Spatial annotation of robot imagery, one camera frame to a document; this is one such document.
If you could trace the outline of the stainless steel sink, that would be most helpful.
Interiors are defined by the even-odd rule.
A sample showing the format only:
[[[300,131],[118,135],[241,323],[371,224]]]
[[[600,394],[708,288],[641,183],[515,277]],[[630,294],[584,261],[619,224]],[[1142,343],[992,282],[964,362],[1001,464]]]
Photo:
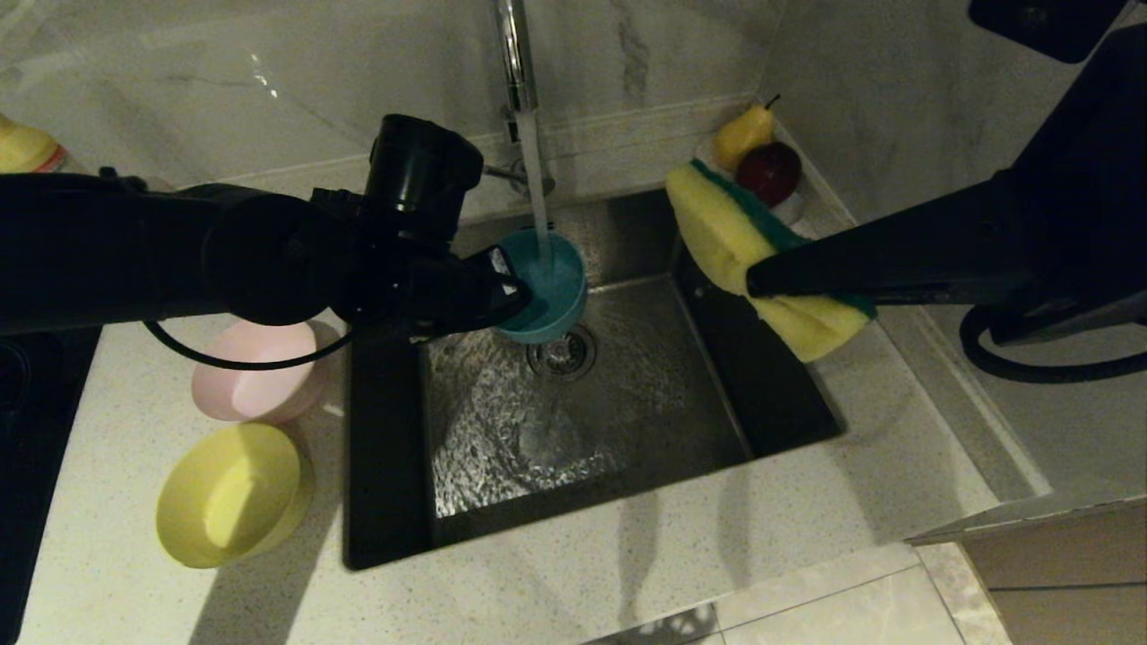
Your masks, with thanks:
[[[836,437],[816,378],[685,249],[668,193],[565,207],[596,339],[544,379],[499,331],[349,348],[341,560],[352,572]]]

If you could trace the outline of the pink plastic bowl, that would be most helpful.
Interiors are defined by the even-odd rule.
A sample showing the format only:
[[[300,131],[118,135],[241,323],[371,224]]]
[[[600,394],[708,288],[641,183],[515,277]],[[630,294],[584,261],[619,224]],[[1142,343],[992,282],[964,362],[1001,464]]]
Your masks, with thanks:
[[[318,350],[309,322],[262,326],[234,322],[208,347],[213,357],[233,362],[282,362]],[[197,365],[190,396],[198,411],[226,422],[289,422],[320,399],[329,371],[325,362],[283,370],[237,371]]]

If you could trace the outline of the chrome faucet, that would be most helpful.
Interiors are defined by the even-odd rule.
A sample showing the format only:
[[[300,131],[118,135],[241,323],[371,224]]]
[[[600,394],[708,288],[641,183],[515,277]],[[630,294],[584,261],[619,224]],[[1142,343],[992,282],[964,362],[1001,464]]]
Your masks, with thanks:
[[[492,0],[496,34],[504,65],[505,104],[501,107],[505,142],[518,151],[507,168],[487,165],[484,174],[509,182],[521,195],[530,196],[529,176],[522,151],[521,122],[533,115],[538,107],[532,53],[529,41],[524,0]],[[543,196],[556,188],[556,180],[547,170],[540,171]]]

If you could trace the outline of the green and yellow sponge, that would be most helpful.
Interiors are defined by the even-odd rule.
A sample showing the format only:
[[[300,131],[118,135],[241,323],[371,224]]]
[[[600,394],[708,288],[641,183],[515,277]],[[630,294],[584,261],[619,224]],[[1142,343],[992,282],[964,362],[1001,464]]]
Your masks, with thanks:
[[[824,358],[876,319],[872,301],[856,295],[750,297],[749,269],[811,244],[811,238],[791,231],[757,196],[701,160],[668,172],[665,192],[684,244],[702,273],[713,286],[743,297],[799,362]]]

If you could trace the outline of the round metal sink drain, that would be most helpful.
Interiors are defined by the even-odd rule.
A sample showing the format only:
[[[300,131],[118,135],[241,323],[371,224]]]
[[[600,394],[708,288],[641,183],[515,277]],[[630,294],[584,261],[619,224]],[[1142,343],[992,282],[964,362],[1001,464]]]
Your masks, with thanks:
[[[525,349],[526,363],[535,375],[562,383],[574,383],[590,374],[596,355],[596,339],[584,325],[574,326],[562,339]]]

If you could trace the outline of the yellow plastic bowl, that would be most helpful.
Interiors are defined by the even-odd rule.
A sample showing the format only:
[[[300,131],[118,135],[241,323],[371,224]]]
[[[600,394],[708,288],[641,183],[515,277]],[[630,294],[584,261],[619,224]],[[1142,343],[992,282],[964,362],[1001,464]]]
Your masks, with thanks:
[[[169,473],[157,499],[157,538],[184,567],[237,564],[289,538],[313,494],[311,459],[286,432],[263,422],[225,427]]]

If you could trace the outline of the small white dish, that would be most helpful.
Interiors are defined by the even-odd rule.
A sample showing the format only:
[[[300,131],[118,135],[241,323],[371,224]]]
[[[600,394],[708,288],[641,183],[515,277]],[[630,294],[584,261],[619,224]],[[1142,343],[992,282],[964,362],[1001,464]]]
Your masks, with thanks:
[[[693,151],[694,158],[700,160],[711,172],[716,173],[718,178],[721,178],[721,180],[724,181],[729,181],[738,188],[742,189],[743,192],[748,193],[750,196],[756,199],[758,202],[760,202],[760,204],[763,204],[760,200],[758,200],[756,196],[746,191],[746,188],[738,186],[738,182],[735,182],[735,177],[734,177],[735,172],[729,173],[721,170],[721,168],[717,168],[717,164],[713,163],[712,160],[712,143],[713,142],[711,140],[703,140],[703,142],[696,143]],[[773,213],[783,224],[790,226],[799,222],[799,218],[803,217],[804,209],[806,208],[806,197],[804,197],[802,194],[802,191],[804,189],[804,184],[806,182],[806,165],[804,165],[803,160],[802,160],[802,165],[803,165],[803,176],[802,178],[799,178],[798,188],[796,188],[795,193],[791,194],[791,196],[788,197],[786,201],[783,201],[782,204],[779,204],[777,207],[768,207],[771,213]]]

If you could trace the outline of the yellow pear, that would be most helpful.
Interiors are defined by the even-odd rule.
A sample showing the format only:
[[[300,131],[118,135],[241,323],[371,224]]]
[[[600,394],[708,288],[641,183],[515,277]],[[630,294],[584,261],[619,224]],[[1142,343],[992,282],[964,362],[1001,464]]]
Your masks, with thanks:
[[[764,103],[755,102],[721,126],[712,143],[712,160],[717,168],[734,173],[748,151],[772,142],[775,130],[772,107],[779,98],[781,95],[777,94]]]

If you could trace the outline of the dark red apple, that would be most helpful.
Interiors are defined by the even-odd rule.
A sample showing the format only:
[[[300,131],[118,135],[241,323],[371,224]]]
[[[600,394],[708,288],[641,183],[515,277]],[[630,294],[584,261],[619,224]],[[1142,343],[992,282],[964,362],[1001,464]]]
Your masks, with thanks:
[[[766,207],[782,204],[798,188],[803,176],[798,151],[785,142],[762,143],[746,153],[738,170],[735,182],[756,196]]]

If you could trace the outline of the black induction cooktop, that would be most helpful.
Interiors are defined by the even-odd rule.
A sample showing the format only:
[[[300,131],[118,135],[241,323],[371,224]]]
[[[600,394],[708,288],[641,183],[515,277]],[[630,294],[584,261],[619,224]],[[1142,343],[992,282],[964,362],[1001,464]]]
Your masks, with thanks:
[[[0,645],[18,640],[101,328],[0,336]]]

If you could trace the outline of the blue plastic bowl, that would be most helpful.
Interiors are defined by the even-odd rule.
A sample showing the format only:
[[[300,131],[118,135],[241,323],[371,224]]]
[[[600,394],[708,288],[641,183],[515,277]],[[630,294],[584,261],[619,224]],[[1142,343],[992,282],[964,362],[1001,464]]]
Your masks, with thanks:
[[[585,261],[577,244],[556,232],[548,233],[551,269],[540,264],[533,228],[501,238],[499,246],[512,262],[513,273],[531,289],[532,300],[518,314],[496,331],[526,345],[546,344],[565,336],[582,320],[590,297]]]

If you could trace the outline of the orange dish soap bottle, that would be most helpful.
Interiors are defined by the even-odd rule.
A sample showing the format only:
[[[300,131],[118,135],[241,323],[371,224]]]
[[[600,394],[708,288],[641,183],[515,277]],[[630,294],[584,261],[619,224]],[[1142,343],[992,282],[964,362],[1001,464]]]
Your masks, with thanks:
[[[61,172],[69,158],[54,135],[0,112],[0,173]]]

